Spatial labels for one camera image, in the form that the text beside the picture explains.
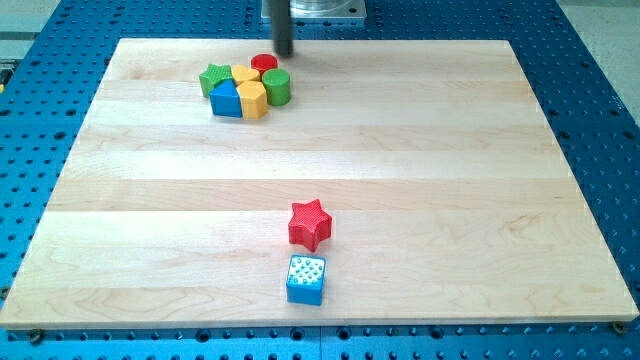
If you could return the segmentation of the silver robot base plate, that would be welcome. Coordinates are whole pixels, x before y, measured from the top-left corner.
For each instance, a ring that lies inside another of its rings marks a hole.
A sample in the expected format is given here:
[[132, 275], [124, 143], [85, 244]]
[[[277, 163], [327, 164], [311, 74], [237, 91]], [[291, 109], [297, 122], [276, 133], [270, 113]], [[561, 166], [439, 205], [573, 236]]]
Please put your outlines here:
[[308, 22], [355, 22], [367, 18], [365, 0], [290, 0], [291, 17]]

